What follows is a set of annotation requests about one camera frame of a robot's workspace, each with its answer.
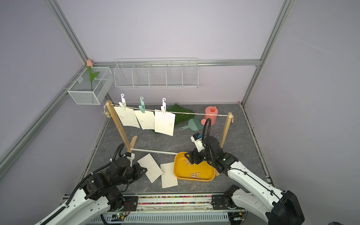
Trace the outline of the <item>white postcard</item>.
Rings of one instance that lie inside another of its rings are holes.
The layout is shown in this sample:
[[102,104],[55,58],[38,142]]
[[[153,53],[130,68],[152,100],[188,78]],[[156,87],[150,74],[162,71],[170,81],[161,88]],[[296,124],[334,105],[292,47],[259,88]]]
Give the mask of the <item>white postcard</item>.
[[147,169],[145,175],[151,183],[154,183],[155,180],[163,174],[163,171],[150,153],[139,159],[137,162],[141,167]]
[[134,111],[136,118],[143,130],[155,130],[155,115],[152,111]]
[[114,107],[123,126],[140,128],[135,111],[131,108]]
[[175,125],[175,114],[156,110],[155,111],[155,132],[173,136]]
[[161,175],[162,188],[178,186],[178,179],[173,173],[174,162],[161,164],[160,169],[163,172]]

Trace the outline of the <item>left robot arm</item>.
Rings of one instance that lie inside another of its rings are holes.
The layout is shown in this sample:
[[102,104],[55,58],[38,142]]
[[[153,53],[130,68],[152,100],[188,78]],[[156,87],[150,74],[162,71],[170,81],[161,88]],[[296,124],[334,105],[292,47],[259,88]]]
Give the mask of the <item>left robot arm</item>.
[[74,188],[66,202],[39,221],[40,225],[85,225],[108,211],[122,212],[127,217],[136,206],[123,196],[119,185],[129,186],[147,172],[147,168],[132,163],[129,153],[122,153],[121,143],[109,163],[86,175]]

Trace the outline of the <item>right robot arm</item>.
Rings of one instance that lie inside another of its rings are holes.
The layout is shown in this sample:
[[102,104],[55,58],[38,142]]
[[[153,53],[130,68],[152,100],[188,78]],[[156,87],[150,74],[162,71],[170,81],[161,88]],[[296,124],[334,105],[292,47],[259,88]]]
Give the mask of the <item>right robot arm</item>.
[[269,225],[301,225],[305,221],[297,196],[281,191],[266,183],[247,169],[233,154],[224,152],[219,141],[210,135],[212,120],[205,121],[202,134],[192,136],[196,148],[185,157],[190,164],[207,162],[217,172],[239,183],[225,193],[228,208],[241,207],[261,218]]

